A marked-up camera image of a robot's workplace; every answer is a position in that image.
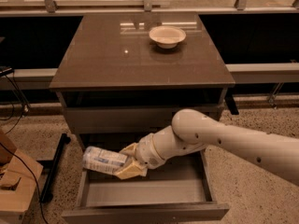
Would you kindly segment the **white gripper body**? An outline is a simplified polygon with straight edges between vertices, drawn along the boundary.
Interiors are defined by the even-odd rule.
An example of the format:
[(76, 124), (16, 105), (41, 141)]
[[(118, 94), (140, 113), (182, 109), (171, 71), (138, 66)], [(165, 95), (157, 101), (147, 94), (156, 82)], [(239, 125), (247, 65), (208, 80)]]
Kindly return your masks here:
[(141, 138), (135, 149), (135, 158), (146, 165), (148, 169), (156, 169), (165, 164), (154, 145), (154, 134), (150, 133)]

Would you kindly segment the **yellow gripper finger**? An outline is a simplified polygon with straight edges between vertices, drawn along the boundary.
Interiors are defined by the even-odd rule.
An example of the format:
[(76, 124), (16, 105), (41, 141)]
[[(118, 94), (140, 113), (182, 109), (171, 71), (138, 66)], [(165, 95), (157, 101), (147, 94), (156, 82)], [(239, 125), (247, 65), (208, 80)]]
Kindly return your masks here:
[(132, 143), (131, 145), (123, 148), (121, 150), (121, 154), (134, 157), (135, 156), (136, 148), (137, 148), (137, 143)]
[(135, 158), (130, 157), (120, 169), (114, 172), (114, 176), (121, 180), (124, 180), (136, 176), (145, 176), (147, 174), (147, 171), (148, 168), (145, 164), (142, 164)]

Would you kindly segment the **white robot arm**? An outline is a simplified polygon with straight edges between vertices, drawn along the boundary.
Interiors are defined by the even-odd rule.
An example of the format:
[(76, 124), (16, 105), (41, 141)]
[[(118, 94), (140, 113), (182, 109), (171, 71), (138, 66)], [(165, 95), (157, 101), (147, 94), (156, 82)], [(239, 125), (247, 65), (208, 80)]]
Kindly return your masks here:
[(121, 150), (128, 157), (115, 172), (120, 179), (146, 175), (176, 156), (213, 145), (299, 185), (299, 140), (273, 133), (225, 125), (192, 109), (183, 109), (172, 123)]

